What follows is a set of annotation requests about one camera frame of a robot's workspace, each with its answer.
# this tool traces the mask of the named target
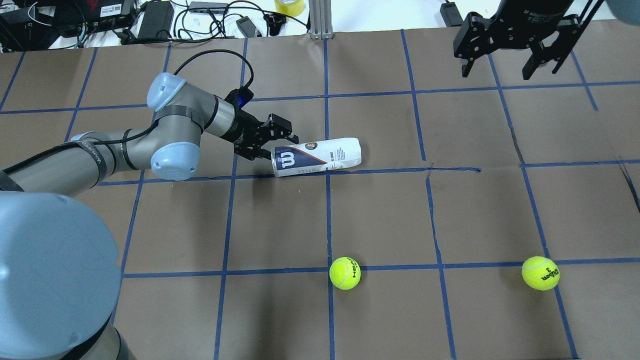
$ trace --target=blue label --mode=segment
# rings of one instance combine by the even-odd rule
[[[326,161],[320,160],[317,157],[294,147],[281,146],[274,150],[276,168],[278,170],[298,167],[313,167],[326,164]]]

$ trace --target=white label sticker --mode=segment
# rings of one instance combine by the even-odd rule
[[[103,6],[102,8],[100,8],[100,17],[120,15],[121,9],[122,9],[122,5]]]

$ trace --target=white plastic can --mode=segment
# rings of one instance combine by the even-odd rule
[[[357,138],[278,146],[271,151],[276,177],[349,168],[361,162],[362,150]]]

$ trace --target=yellow tape roll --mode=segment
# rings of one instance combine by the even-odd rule
[[[305,2],[302,0],[274,0],[276,11],[289,16],[298,16],[305,9]]]

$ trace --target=yellow-green tennis ball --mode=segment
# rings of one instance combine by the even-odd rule
[[[534,256],[522,264],[522,279],[536,290],[549,290],[558,285],[560,270],[551,259]]]
[[[334,261],[329,268],[329,278],[340,290],[353,289],[360,282],[361,274],[358,262],[346,256]]]

